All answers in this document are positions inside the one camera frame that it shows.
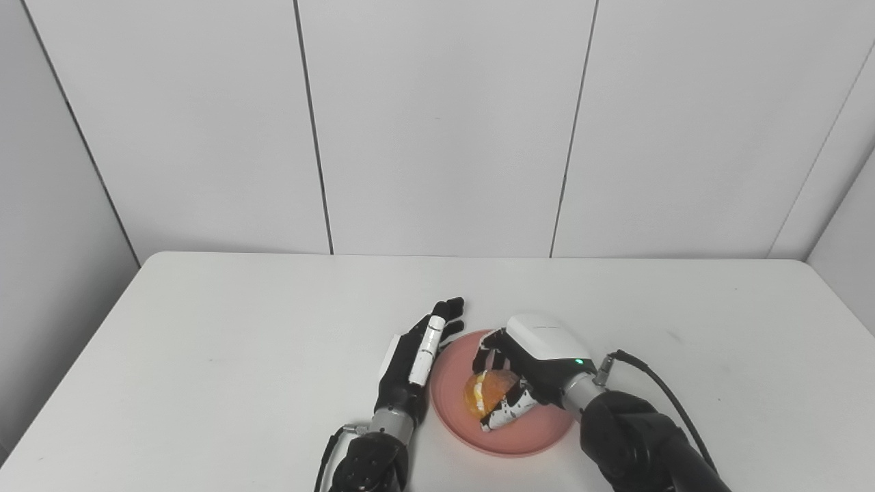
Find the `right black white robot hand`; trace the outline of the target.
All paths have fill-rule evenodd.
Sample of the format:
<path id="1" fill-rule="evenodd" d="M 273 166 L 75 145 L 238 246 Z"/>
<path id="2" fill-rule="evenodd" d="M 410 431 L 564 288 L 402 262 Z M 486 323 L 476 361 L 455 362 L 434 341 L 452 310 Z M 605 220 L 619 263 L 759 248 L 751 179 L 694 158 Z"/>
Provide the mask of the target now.
<path id="1" fill-rule="evenodd" d="M 506 368 L 517 383 L 479 420 L 483 432 L 508 426 L 537 405 L 553 405 L 582 422 L 584 409 L 603 393 L 597 365 L 571 328 L 548 316 L 517 314 L 479 340 L 472 371 Z"/>

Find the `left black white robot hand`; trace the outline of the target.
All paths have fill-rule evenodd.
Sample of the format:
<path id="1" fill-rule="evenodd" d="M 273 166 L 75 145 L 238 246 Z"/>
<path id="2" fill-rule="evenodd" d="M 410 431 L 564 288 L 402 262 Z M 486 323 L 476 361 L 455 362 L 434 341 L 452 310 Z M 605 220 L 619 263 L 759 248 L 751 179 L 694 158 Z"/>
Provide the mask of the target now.
<path id="1" fill-rule="evenodd" d="M 374 411 L 394 410 L 416 424 L 427 411 L 426 386 L 435 359 L 463 331 L 463 298 L 441 300 L 418 324 L 398 338 L 382 373 Z"/>

